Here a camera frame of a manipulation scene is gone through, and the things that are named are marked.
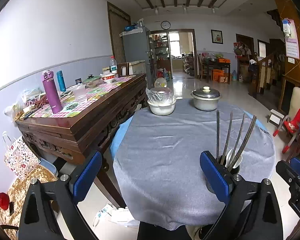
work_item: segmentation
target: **white spoon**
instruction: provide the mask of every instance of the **white spoon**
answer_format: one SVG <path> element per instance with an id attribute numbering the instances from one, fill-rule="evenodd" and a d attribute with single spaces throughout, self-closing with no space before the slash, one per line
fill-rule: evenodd
<path id="1" fill-rule="evenodd" d="M 233 149 L 231 149 L 227 156 L 226 156 L 226 168 L 230 165 L 230 157 L 232 155 L 232 151 Z M 238 167 L 240 165 L 240 163 L 242 162 L 242 155 L 240 155 L 239 159 L 237 160 L 237 162 L 234 164 L 233 169 L 235 169 L 236 167 Z"/>

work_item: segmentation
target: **window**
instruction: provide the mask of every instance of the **window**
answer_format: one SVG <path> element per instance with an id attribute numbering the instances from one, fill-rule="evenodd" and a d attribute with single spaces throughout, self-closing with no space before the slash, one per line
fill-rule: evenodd
<path id="1" fill-rule="evenodd" d="M 170 40 L 171 56 L 181 57 L 179 33 L 169 33 L 169 40 Z"/>
<path id="2" fill-rule="evenodd" d="M 259 56 L 266 57 L 266 45 L 263 42 L 258 42 L 259 44 Z"/>

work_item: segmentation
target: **calendar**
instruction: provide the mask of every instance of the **calendar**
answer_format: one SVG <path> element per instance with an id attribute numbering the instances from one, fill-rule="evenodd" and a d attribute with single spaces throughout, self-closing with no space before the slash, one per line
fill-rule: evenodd
<path id="1" fill-rule="evenodd" d="M 292 19 L 288 19 L 290 25 L 290 36 L 286 37 L 286 56 L 291 58 L 300 59 L 299 56 L 299 44 L 296 26 Z"/>
<path id="2" fill-rule="evenodd" d="M 286 41 L 287 57 L 299 59 L 299 46 L 298 43 Z"/>

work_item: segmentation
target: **blue water bottle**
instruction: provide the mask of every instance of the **blue water bottle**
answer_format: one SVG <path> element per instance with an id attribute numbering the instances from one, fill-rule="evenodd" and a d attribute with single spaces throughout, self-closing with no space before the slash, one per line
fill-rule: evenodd
<path id="1" fill-rule="evenodd" d="M 66 91 L 66 85 L 65 85 L 65 80 L 63 79 L 62 70 L 57 72 L 57 78 L 58 78 L 58 83 L 59 83 L 60 90 L 62 92 L 65 92 Z"/>

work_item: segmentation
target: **wall clock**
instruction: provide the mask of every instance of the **wall clock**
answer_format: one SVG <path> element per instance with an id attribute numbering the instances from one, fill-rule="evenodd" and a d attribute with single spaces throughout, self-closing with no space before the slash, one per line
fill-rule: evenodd
<path id="1" fill-rule="evenodd" d="M 168 30 L 168 29 L 170 29 L 170 27 L 171 27 L 171 24 L 168 21 L 163 21 L 161 23 L 161 28 L 164 29 L 164 30 Z"/>

